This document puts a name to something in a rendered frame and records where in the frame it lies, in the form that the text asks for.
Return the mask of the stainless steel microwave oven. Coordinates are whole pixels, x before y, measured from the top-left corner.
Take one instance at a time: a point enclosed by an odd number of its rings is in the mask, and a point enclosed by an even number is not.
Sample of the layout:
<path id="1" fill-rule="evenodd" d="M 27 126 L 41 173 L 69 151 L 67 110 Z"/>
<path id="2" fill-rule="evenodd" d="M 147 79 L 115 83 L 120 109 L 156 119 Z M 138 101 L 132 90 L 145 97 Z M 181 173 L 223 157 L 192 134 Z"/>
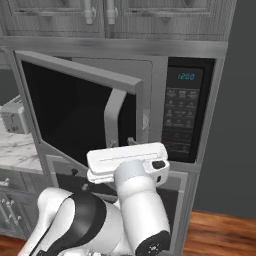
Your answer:
<path id="1" fill-rule="evenodd" d="M 196 162 L 215 71 L 213 59 L 100 54 L 89 54 L 83 57 L 52 57 L 142 80 L 144 84 L 143 137 L 145 139 L 143 143 L 163 143 L 171 161 Z M 16 59 L 15 62 L 21 80 L 22 96 L 38 149 L 41 153 L 50 155 L 46 154 L 39 145 Z"/>

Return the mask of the grey drawer front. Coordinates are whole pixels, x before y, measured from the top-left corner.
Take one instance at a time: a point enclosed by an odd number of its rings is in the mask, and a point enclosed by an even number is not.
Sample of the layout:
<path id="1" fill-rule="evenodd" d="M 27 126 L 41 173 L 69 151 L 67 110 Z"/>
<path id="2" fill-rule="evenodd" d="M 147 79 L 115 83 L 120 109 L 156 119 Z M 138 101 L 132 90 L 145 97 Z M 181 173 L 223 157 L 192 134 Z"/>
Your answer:
<path id="1" fill-rule="evenodd" d="M 0 169 L 0 181 L 4 181 L 6 178 L 10 179 L 9 186 L 0 186 L 0 188 L 12 189 L 17 191 L 26 191 L 25 182 L 23 181 L 23 178 L 19 172 L 13 170 Z"/>

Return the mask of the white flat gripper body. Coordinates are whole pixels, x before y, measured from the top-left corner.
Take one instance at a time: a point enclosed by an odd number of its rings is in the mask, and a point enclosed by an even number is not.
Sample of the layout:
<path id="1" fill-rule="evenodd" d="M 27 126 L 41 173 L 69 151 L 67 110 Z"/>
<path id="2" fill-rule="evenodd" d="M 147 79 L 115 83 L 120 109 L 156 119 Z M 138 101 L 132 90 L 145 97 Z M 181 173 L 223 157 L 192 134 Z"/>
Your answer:
<path id="1" fill-rule="evenodd" d="M 168 154 L 159 142 L 89 151 L 87 179 L 95 184 L 113 182 L 115 170 L 122 163 L 134 160 L 142 162 L 156 184 L 167 181 L 170 170 Z"/>

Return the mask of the grey base cupboard door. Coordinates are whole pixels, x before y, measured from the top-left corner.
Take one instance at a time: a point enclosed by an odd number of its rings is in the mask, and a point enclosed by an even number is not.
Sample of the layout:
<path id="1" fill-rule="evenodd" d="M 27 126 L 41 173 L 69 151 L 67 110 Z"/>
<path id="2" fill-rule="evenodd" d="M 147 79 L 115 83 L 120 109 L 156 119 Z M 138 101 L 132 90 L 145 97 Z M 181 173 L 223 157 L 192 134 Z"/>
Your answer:
<path id="1" fill-rule="evenodd" d="M 0 191 L 0 200 L 5 199 L 3 205 L 10 217 L 10 224 L 8 224 L 5 222 L 3 214 L 0 211 L 0 235 L 28 239 L 38 219 L 37 198 L 37 194 Z M 19 214 L 22 217 L 19 225 L 14 223 L 8 209 L 7 203 L 11 200 L 16 202 Z"/>

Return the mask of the black glass microwave door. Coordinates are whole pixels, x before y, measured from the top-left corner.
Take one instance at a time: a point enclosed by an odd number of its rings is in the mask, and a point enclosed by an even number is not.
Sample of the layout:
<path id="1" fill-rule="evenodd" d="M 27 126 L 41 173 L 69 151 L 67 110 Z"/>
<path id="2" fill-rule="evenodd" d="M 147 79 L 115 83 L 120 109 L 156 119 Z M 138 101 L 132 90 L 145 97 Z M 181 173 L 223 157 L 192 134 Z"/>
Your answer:
<path id="1" fill-rule="evenodd" d="M 126 92 L 118 117 L 118 146 L 143 137 L 143 81 L 32 51 L 15 59 L 39 145 L 85 168 L 90 150 L 105 149 L 104 110 L 113 89 Z"/>

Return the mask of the white toaster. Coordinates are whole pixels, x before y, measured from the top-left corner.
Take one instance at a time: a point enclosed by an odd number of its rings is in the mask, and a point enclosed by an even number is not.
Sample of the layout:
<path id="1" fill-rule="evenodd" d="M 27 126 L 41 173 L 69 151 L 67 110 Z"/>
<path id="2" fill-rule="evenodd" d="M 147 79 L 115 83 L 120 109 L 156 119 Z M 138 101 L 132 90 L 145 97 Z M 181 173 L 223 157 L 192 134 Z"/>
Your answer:
<path id="1" fill-rule="evenodd" d="M 0 109 L 0 115 L 7 132 L 17 134 L 30 133 L 20 95 L 5 103 Z"/>

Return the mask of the grey wooden cupboard door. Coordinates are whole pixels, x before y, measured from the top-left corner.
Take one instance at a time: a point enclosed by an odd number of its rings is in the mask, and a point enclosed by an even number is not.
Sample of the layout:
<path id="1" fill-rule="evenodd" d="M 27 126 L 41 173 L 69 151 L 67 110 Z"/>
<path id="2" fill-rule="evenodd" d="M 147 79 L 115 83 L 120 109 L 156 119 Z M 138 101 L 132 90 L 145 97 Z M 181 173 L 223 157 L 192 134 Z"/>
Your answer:
<path id="1" fill-rule="evenodd" d="M 6 36 L 104 37 L 103 3 L 92 25 L 86 24 L 83 0 L 0 0 L 0 22 Z"/>
<path id="2" fill-rule="evenodd" d="M 118 17 L 110 38 L 227 41 L 237 0 L 114 0 Z"/>

